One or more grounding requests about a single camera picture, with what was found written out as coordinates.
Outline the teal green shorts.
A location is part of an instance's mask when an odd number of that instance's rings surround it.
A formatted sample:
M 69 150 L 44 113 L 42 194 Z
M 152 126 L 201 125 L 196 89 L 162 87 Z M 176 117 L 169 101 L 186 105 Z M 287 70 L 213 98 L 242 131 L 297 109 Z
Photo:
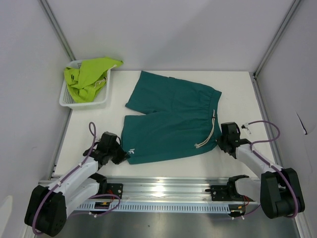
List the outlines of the teal green shorts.
M 131 165 L 174 160 L 213 150 L 221 136 L 222 93 L 201 83 L 142 71 L 126 103 L 121 142 Z

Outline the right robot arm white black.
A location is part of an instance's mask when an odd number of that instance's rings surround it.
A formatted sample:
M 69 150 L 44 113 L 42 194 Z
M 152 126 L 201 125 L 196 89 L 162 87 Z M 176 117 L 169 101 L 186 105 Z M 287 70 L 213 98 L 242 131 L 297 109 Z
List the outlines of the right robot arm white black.
M 283 168 L 264 157 L 248 139 L 240 137 L 240 127 L 234 122 L 221 125 L 219 148 L 245 164 L 258 181 L 247 175 L 230 177 L 226 194 L 232 200 L 250 198 L 259 202 L 264 214 L 270 218 L 295 218 L 306 206 L 297 172 Z

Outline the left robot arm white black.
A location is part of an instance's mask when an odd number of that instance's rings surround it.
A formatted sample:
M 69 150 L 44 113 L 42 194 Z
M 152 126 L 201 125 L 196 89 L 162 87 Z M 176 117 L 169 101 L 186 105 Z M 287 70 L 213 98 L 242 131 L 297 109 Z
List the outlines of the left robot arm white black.
M 83 161 L 47 186 L 38 185 L 31 193 L 24 223 L 37 235 L 55 237 L 67 218 L 90 198 L 110 198 L 120 201 L 122 189 L 108 184 L 97 171 L 108 161 L 118 165 L 129 158 L 122 149 L 120 138 L 104 132 L 99 141 L 83 153 Z

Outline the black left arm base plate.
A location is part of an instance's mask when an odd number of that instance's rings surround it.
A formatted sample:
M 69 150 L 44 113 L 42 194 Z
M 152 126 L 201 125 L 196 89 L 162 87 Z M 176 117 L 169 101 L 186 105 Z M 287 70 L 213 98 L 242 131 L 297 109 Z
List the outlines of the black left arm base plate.
M 102 185 L 99 188 L 99 194 L 114 194 L 119 198 L 122 198 L 123 194 L 123 184 L 122 183 L 107 183 L 107 185 Z

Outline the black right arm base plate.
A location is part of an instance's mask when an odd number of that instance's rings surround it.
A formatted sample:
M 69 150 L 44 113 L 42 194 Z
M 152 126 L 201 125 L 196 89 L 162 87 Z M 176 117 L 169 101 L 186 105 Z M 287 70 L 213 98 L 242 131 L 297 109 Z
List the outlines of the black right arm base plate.
M 251 202 L 255 201 L 252 197 L 239 194 L 235 185 L 211 185 L 205 192 L 210 194 L 212 201 L 243 202 L 245 198 Z

